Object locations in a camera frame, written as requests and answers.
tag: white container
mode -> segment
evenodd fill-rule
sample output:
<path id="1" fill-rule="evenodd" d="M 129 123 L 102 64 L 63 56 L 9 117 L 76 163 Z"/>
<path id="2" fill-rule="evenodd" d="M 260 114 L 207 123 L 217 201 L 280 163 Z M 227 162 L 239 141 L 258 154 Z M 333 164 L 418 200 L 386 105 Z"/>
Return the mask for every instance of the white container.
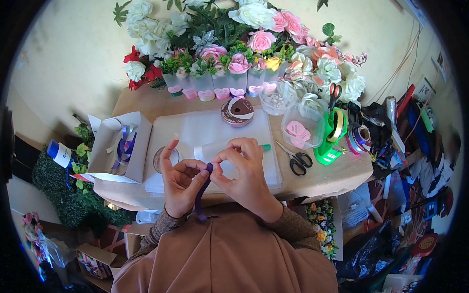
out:
<path id="1" fill-rule="evenodd" d="M 296 91 L 290 87 L 281 84 L 280 82 L 264 83 L 264 89 L 260 93 L 260 100 L 262 109 L 269 115 L 282 116 L 285 114 L 288 105 L 296 101 Z M 283 101 L 282 105 L 276 105 L 279 98 Z"/>
<path id="2" fill-rule="evenodd" d="M 307 113 L 307 117 L 303 117 L 300 111 Z M 288 123 L 294 120 L 300 122 L 304 128 L 311 133 L 309 140 L 302 141 L 287 132 Z M 324 117 L 318 112 L 299 103 L 291 103 L 288 106 L 287 111 L 283 116 L 281 127 L 283 139 L 297 148 L 305 150 L 308 148 L 317 148 L 322 144 L 325 128 Z"/>

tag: ribbon spool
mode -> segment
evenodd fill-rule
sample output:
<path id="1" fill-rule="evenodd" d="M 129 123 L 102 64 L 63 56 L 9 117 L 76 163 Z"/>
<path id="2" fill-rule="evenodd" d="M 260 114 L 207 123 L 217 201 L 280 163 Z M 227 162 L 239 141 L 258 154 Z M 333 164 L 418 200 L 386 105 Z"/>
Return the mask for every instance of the ribbon spool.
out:
<path id="1" fill-rule="evenodd" d="M 134 150 L 135 138 L 137 136 L 135 129 L 137 127 L 138 126 L 134 123 L 131 123 L 130 126 L 121 126 L 120 133 L 117 135 L 114 145 L 106 150 L 108 154 L 114 152 L 114 158 L 110 165 L 111 170 L 117 171 L 119 166 L 129 163 L 132 151 Z"/>

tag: scissors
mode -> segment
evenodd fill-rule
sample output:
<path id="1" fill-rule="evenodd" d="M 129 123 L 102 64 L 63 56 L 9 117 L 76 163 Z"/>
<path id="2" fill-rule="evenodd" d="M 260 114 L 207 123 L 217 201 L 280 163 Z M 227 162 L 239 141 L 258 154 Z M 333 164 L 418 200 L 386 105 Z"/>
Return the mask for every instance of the scissors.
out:
<path id="1" fill-rule="evenodd" d="M 313 166 L 313 160 L 310 156 L 305 153 L 298 152 L 296 154 L 290 152 L 286 147 L 281 145 L 278 141 L 275 141 L 285 152 L 287 152 L 288 156 L 291 158 L 290 160 L 290 169 L 292 169 L 293 173 L 296 176 L 304 176 L 306 175 L 306 168 L 311 168 Z"/>

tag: table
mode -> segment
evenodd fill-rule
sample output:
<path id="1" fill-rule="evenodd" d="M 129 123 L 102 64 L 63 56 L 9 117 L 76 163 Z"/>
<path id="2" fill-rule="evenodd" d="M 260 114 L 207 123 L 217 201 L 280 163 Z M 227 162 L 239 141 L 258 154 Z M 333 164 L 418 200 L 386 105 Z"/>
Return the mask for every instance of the table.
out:
<path id="1" fill-rule="evenodd" d="M 248 97 L 247 99 L 254 106 L 260 105 L 259 98 Z M 202 102 L 199 98 L 187 99 L 184 95 L 172 97 L 167 90 L 142 86 L 136 91 L 124 90 L 117 101 L 112 116 L 140 111 L 153 123 L 159 116 L 217 110 L 226 101 L 226 99 L 215 99 L 209 102 Z M 280 129 L 281 121 L 282 116 L 269 115 L 273 139 L 287 146 L 293 152 L 299 151 L 299 149 L 287 144 L 283 140 L 283 134 Z M 340 140 L 339 146 L 348 149 L 343 139 Z M 288 155 L 276 143 L 273 144 L 273 147 L 276 148 L 275 151 L 282 176 L 282 186 L 281 189 L 274 190 L 272 193 L 280 200 L 302 196 L 328 197 L 340 195 L 357 188 L 360 184 L 366 182 L 373 173 L 370 156 L 367 153 L 356 156 L 346 151 L 334 163 L 325 166 L 314 159 L 313 149 L 308 149 L 303 150 L 303 152 L 307 152 L 313 158 L 313 167 L 308 170 L 305 176 L 298 177 L 290 170 L 290 158 Z M 161 210 L 164 204 L 163 197 L 150 197 L 150 194 L 144 189 L 144 184 L 96 179 L 94 191 L 109 202 L 127 210 Z M 231 201 L 233 200 L 225 194 L 205 194 L 203 196 L 204 206 Z"/>

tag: tape roll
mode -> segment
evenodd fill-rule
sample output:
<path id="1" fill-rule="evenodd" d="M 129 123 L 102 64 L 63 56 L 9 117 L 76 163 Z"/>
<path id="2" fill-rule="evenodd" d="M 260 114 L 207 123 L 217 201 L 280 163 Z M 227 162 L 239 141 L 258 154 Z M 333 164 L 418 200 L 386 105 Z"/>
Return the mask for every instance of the tape roll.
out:
<path id="1" fill-rule="evenodd" d="M 331 114 L 334 117 L 334 127 L 335 127 L 335 129 L 327 137 L 327 141 L 329 141 L 331 143 L 334 143 L 342 135 L 342 131 L 344 129 L 344 113 L 339 109 L 334 109 L 334 111 Z"/>

